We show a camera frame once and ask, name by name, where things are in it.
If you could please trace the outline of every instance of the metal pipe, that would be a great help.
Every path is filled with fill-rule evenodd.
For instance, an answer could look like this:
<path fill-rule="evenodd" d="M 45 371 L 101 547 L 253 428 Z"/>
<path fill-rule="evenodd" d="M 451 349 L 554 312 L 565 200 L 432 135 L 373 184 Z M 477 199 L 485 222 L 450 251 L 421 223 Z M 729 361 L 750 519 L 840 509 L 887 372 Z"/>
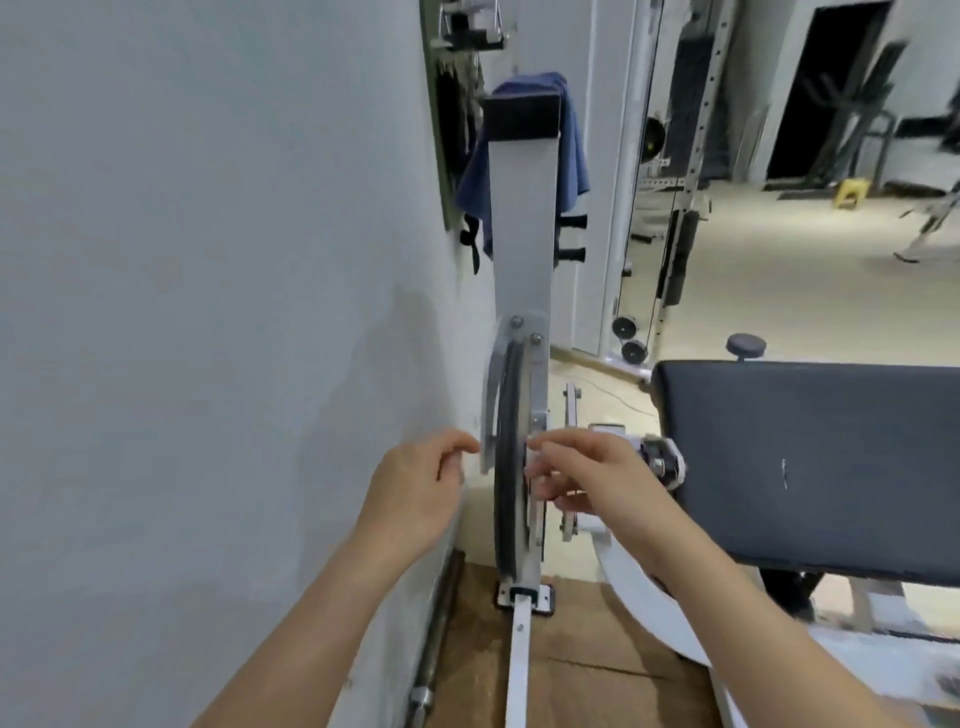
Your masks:
<path fill-rule="evenodd" d="M 430 617 L 426 640 L 423 643 L 423 653 L 420 655 L 420 666 L 417 668 L 417 678 L 414 680 L 414 688 L 410 691 L 410 710 L 406 723 L 409 728 L 423 728 L 423 724 L 433 710 L 437 667 L 440 665 L 440 655 L 444 651 L 446 632 L 450 625 L 450 616 L 453 614 L 453 605 L 457 600 L 457 589 L 464 572 L 465 559 L 466 554 L 454 548 L 450 551 L 444 574 L 440 577 L 433 615 Z"/>

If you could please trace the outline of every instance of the yellow stool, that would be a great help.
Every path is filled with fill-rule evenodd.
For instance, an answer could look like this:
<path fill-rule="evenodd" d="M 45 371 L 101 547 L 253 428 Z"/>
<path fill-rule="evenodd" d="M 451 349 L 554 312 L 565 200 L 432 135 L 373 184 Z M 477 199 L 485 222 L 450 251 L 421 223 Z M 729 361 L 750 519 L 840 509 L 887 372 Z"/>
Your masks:
<path fill-rule="evenodd" d="M 856 209 L 856 206 L 866 199 L 867 193 L 870 192 L 870 185 L 871 181 L 863 177 L 849 177 L 843 180 L 839 186 L 837 186 L 837 194 L 836 197 L 833 198 L 833 206 Z M 848 205 L 850 200 L 853 200 L 852 205 Z"/>

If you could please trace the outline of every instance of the beige tile floor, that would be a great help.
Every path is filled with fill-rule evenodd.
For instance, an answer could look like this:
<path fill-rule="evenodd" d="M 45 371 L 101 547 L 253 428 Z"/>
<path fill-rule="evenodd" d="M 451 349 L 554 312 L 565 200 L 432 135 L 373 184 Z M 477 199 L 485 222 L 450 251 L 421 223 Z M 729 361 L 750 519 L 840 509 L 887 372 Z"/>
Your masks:
<path fill-rule="evenodd" d="M 825 203 L 776 202 L 732 185 L 715 185 L 712 195 L 683 303 L 663 337 L 664 358 L 724 357 L 726 337 L 744 330 L 769 342 L 768 358 L 960 366 L 960 264 L 908 265 L 892 256 L 922 222 L 919 215 L 899 219 L 909 203 L 868 201 L 848 212 Z M 645 202 L 656 205 L 669 209 L 669 201 Z M 960 239 L 960 219 L 952 222 Z M 642 325 L 661 253 L 658 244 L 630 245 L 635 275 L 624 285 L 621 311 Z M 559 424 L 565 383 L 573 381 L 583 391 L 581 425 L 659 431 L 653 404 L 635 384 L 558 361 L 550 375 L 551 414 Z M 469 486 L 459 545 L 471 562 L 491 566 L 492 482 L 478 476 Z M 602 580 L 589 538 L 564 544 L 559 524 L 551 505 L 544 573 Z M 960 636 L 960 590 L 905 585 L 905 591 L 932 628 Z M 825 579 L 814 599 L 824 614 L 852 610 L 849 585 L 840 577 Z"/>

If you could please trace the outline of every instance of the blue towel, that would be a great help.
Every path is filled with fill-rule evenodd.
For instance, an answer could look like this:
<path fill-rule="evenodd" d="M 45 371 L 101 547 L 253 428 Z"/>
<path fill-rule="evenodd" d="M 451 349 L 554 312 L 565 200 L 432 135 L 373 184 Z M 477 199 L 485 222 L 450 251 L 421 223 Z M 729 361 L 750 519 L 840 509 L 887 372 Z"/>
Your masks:
<path fill-rule="evenodd" d="M 566 79 L 550 71 L 533 76 L 514 76 L 500 84 L 493 92 L 529 93 L 531 91 L 560 91 L 563 96 L 564 115 L 560 120 L 560 163 L 557 168 L 557 214 L 573 209 L 577 197 L 590 190 L 587 160 L 584 158 L 584 142 L 577 125 L 577 112 L 570 98 Z M 477 139 L 476 149 L 464 170 L 457 190 L 456 206 L 468 215 L 483 221 L 484 245 L 487 255 L 493 255 L 490 229 L 490 170 L 487 154 L 487 136 L 483 130 Z"/>

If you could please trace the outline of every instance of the black rubber grip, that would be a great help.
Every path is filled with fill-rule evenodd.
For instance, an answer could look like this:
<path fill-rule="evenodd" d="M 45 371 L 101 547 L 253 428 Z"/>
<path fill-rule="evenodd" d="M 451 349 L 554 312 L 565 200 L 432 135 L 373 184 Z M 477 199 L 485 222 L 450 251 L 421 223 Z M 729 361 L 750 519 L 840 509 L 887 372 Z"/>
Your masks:
<path fill-rule="evenodd" d="M 686 263 L 690 259 L 690 252 L 693 250 L 693 241 L 697 237 L 697 226 L 699 224 L 699 212 L 691 209 L 684 213 L 684 219 L 680 223 L 680 231 L 677 233 L 677 250 L 673 257 L 673 268 L 670 270 L 670 280 L 666 284 L 666 295 L 663 297 L 663 305 L 665 306 L 677 305 L 684 293 Z"/>
<path fill-rule="evenodd" d="M 566 215 L 565 217 L 561 216 L 560 227 L 561 228 L 579 228 L 580 230 L 586 230 L 587 216 L 586 215 Z"/>
<path fill-rule="evenodd" d="M 575 263 L 583 263 L 587 260 L 586 248 L 559 248 L 555 254 L 557 260 L 572 260 Z"/>

